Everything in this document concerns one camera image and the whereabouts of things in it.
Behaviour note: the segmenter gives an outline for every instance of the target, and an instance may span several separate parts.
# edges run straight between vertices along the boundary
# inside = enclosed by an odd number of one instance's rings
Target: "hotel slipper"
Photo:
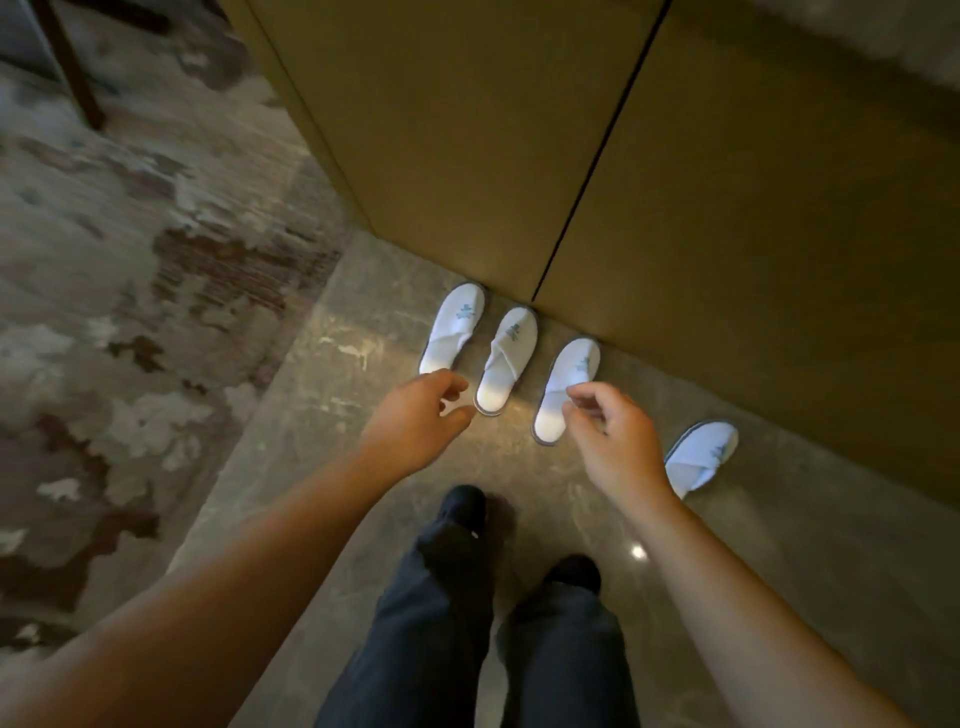
[[[537,345],[537,314],[517,306],[507,311],[490,343],[490,357],[473,403],[480,414],[498,415]]]
[[[600,366],[600,345],[581,336],[563,347],[550,368],[531,431],[541,445],[556,445],[566,430],[564,402],[570,401],[566,388],[593,381]]]
[[[663,461],[666,476],[678,497],[707,485],[717,469],[730,460],[740,435],[720,420],[698,423],[687,430]]]
[[[446,294],[420,357],[422,375],[451,369],[483,316],[487,293],[476,283],[462,283]]]

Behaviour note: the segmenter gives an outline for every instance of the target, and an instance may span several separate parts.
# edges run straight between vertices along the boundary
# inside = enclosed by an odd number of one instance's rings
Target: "pant leg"
[[[472,726],[492,603],[484,541],[454,522],[432,523],[400,561],[316,728]]]
[[[503,725],[639,728],[623,633],[581,587],[544,584],[497,635],[510,678]]]

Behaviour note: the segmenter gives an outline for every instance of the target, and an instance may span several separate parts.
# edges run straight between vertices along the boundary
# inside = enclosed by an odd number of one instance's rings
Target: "polished floor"
[[[317,464],[350,446],[372,408],[417,367],[433,314],[459,278],[359,235],[221,472],[174,568],[222,544]],[[457,370],[475,384],[509,302],[494,296]],[[505,412],[480,418],[426,471],[392,490],[360,526],[234,726],[310,725],[370,625],[400,554],[444,492],[472,482],[512,506],[497,610],[570,551],[605,578],[624,627],[645,725],[734,725],[655,565],[587,481],[566,439],[543,448],[530,423],[556,352],[574,334],[541,322],[538,349]],[[699,387],[605,348],[598,378],[653,416],[665,448],[690,424],[722,417],[740,447],[689,506],[800,615],[924,726],[960,718],[960,513],[932,502]],[[477,724],[497,725],[505,676],[481,677]]]

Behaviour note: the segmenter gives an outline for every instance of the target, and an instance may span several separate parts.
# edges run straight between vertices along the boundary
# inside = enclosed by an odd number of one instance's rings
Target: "cabinet door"
[[[660,5],[247,2],[373,230],[525,301]]]
[[[958,102],[676,0],[536,304],[960,502]]]

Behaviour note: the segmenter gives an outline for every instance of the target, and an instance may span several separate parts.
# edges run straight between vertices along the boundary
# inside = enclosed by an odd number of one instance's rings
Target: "rug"
[[[351,232],[228,24],[160,5],[57,5],[103,133],[0,66],[0,680],[163,574]]]

